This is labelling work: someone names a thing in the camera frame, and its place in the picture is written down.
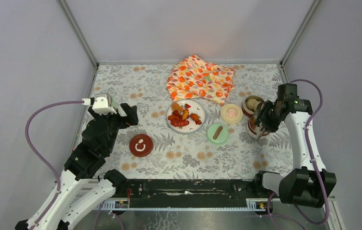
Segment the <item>breaded fried chicken piece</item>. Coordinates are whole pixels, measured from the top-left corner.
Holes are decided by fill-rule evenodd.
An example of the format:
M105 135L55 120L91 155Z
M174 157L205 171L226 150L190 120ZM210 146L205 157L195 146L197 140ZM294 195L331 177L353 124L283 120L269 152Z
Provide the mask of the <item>breaded fried chicken piece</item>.
M178 112L183 112L183 107L182 106L180 106L178 103L172 103L171 104L171 109L173 110L173 111L178 111Z

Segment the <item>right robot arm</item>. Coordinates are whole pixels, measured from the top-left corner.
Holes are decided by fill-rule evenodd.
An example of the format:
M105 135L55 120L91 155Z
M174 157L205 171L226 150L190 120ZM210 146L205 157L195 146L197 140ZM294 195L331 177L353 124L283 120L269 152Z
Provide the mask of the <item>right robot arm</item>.
M275 133L284 123L290 136L293 169L286 176L259 171L254 177L253 193L265 197L275 192L281 202L304 207L321 208L333 191L337 179L321 160L313 131L313 115L309 100L297 94L297 85L278 86L277 99L258 106L254 127L258 136Z

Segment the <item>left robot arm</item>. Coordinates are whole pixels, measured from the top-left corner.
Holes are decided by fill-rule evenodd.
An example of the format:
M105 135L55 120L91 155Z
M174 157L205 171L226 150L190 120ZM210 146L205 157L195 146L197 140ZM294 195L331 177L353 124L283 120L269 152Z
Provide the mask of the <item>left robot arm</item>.
M92 115L82 141L74 149L61 173L38 152L31 142L29 127L40 112L59 105L82 104L88 106ZM84 98L79 101L64 101L46 105L35 111L25 126L25 137L29 147L47 165L56 177L57 184L43 205L26 220L19 221L16 230L71 230L97 205L115 196L127 195L127 178L116 169L105 173L90 192L73 202L76 195L92 179L110 156L119 130L139 123L137 107L127 103L113 106L103 98Z

